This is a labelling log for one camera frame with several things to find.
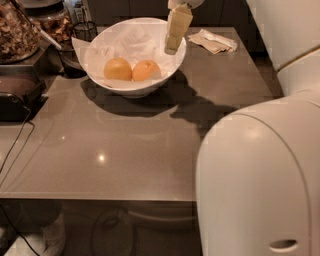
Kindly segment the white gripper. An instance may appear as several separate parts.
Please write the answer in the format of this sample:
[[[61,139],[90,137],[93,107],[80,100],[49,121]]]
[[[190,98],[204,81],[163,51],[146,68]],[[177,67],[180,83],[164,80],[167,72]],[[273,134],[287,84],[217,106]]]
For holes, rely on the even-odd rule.
[[[166,54],[176,54],[192,22],[193,15],[191,9],[199,7],[203,2],[204,0],[168,0],[168,8],[171,11],[167,19],[164,48]]]

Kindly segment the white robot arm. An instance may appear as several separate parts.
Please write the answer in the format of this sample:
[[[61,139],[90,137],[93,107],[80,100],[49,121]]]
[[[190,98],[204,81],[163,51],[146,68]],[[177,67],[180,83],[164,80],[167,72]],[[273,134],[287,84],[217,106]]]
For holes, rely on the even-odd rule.
[[[283,95],[206,134],[203,256],[320,256],[320,0],[246,0]]]

